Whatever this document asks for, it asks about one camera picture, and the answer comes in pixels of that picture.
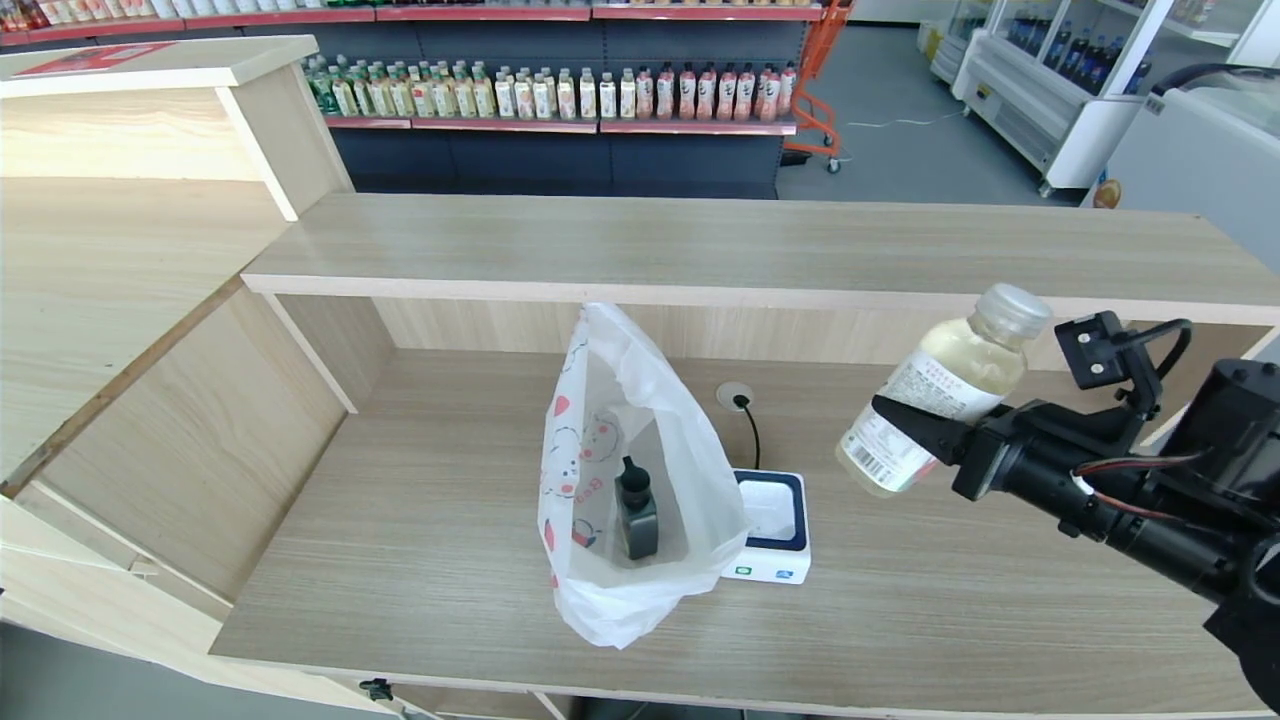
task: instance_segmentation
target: sign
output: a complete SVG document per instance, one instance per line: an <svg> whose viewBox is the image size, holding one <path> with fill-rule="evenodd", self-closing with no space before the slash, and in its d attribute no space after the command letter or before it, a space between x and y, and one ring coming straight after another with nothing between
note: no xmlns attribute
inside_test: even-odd
<svg viewBox="0 0 1280 720"><path fill-rule="evenodd" d="M20 76L44 76L50 73L81 73L92 70L105 70L122 63L128 63L134 58L163 50L175 41L169 42L138 42L134 45L108 45L105 47L90 47L79 53L72 53L56 60L36 65L17 73Z"/></svg>

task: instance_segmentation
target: plastic bag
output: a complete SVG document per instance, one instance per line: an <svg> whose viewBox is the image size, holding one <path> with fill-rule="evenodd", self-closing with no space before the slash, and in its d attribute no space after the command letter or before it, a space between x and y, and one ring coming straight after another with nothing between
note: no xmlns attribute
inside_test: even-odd
<svg viewBox="0 0 1280 720"><path fill-rule="evenodd" d="M658 553L628 559L614 500L622 459L649 471ZM667 359L617 306L582 306L543 439L538 530L556 607L588 642L623 648L746 544L724 448Z"/></svg>

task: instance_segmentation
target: orange cart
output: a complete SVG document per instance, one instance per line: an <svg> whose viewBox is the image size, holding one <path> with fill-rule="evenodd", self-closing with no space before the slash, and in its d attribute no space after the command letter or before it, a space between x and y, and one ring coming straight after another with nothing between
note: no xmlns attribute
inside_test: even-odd
<svg viewBox="0 0 1280 720"><path fill-rule="evenodd" d="M800 78L791 100L791 111L796 115L796 132L817 128L823 132L822 147L801 142L787 142L787 150L827 155L827 172L840 172L840 131L836 129L836 111L809 92L809 81L818 79L827 55L835 47L845 20L852 12L856 0L828 0L822 8L822 17L809 27L804 53L800 55ZM801 100L808 109L801 108Z"/></svg>

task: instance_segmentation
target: bottle cap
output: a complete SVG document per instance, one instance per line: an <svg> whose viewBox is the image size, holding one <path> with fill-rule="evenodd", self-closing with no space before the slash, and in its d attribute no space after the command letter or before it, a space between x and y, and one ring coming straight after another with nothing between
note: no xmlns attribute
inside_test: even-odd
<svg viewBox="0 0 1280 720"><path fill-rule="evenodd" d="M988 323L1025 338L1038 336L1053 316L1047 302L1009 283L996 283L987 288L974 307Z"/></svg>

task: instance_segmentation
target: concrete floor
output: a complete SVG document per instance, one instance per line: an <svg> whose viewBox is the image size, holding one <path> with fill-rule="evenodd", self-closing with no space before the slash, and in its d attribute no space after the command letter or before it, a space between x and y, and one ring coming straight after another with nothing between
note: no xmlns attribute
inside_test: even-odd
<svg viewBox="0 0 1280 720"><path fill-rule="evenodd" d="M914 28L845 29L815 86L841 124L850 160L828 174L819 158L782 168L783 200L1078 205L1080 195L1041 200L1039 178L929 74ZM892 120L914 120L913 124ZM849 126L865 123L883 127ZM814 138L820 143L820 136ZM593 720L626 720L635 703L593 705ZM698 720L737 720L736 711L698 710ZM750 720L759 720L751 714ZM207 685L165 667L73 646L13 626L0 628L0 717L47 720L188 720L271 717L358 720L385 717ZM672 706L652 706L630 720L684 720Z"/></svg>

